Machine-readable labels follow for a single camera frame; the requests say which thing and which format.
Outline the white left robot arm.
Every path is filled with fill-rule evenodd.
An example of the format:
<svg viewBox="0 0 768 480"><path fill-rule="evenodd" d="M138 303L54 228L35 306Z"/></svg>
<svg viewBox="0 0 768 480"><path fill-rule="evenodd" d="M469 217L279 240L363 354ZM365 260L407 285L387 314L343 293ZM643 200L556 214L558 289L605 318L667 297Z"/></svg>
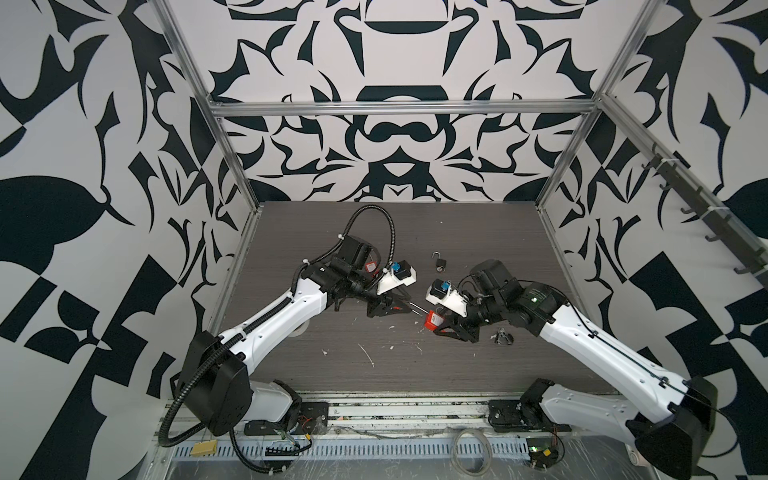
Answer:
<svg viewBox="0 0 768 480"><path fill-rule="evenodd" d="M376 264L369 262L373 245L351 233L367 211L381 213L388 225L388 252ZM364 205L352 214L334 246L302 261L290 287L276 300L219 334L197 334L160 423L159 445L176 446L202 430L214 436L229 434L249 414L279 432L293 430L301 397L282 381L259 383L251 375L286 338L326 310L338 310L346 300L365 304L369 318L410 312L404 289L415 282L416 272L408 262L395 259L395 247L390 213L379 205Z"/></svg>

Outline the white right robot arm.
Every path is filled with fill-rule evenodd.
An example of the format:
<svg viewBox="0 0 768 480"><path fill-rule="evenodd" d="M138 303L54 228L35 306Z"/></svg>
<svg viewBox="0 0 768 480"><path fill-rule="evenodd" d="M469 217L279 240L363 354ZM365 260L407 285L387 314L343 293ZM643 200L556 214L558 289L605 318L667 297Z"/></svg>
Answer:
<svg viewBox="0 0 768 480"><path fill-rule="evenodd" d="M428 327L438 336L476 343L482 327L507 323L565 351L612 386L614 397L569 389L539 378L511 406L493 406L499 432L577 427L618 440L673 479L692 477L718 420L736 422L717 406L717 388L686 379L624 345L581 313L559 289L515 278L498 260L476 265L465 291L436 279L426 300Z"/></svg>

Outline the bunch of keys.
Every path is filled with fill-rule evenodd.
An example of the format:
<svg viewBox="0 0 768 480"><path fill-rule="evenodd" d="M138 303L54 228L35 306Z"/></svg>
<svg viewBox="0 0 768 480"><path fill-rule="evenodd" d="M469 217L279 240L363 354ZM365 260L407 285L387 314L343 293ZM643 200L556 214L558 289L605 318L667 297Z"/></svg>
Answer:
<svg viewBox="0 0 768 480"><path fill-rule="evenodd" d="M496 345L512 346L514 344L514 337L508 333L504 328L499 328L492 336L491 340Z"/></svg>

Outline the green lit circuit board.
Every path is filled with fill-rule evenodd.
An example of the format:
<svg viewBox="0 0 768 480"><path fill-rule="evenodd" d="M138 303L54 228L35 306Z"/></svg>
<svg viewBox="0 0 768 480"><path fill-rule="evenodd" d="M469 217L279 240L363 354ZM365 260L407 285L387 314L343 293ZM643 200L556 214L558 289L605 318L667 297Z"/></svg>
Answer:
<svg viewBox="0 0 768 480"><path fill-rule="evenodd" d="M548 471L565 457L563 444L555 437L529 437L526 439L527 465L537 471Z"/></svg>

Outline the yellow connector block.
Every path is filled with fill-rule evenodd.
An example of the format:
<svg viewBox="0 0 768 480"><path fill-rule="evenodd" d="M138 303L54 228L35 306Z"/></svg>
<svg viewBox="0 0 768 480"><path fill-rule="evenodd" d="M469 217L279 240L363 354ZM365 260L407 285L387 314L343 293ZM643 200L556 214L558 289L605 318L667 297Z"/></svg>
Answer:
<svg viewBox="0 0 768 480"><path fill-rule="evenodd" d="M191 457L203 457L214 455L217 452L218 441L208 440L195 443L190 449L189 455Z"/></svg>

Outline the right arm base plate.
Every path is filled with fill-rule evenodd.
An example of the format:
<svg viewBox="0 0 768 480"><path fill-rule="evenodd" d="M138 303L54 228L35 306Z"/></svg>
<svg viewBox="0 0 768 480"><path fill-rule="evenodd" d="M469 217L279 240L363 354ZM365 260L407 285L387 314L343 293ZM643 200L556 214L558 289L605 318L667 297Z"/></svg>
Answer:
<svg viewBox="0 0 768 480"><path fill-rule="evenodd" d="M487 420L496 433L572 431L569 425L553 422L536 403L490 400L488 408Z"/></svg>

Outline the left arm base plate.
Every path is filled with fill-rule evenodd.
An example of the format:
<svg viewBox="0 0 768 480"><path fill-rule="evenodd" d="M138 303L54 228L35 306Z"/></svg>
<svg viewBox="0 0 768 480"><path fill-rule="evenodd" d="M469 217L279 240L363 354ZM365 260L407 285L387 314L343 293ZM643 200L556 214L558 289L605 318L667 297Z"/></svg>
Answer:
<svg viewBox="0 0 768 480"><path fill-rule="evenodd" d="M317 428L326 427L329 416L328 402L302 402L289 408L285 416L277 421L248 421L244 427L246 436L278 435L280 433L313 433Z"/></svg>

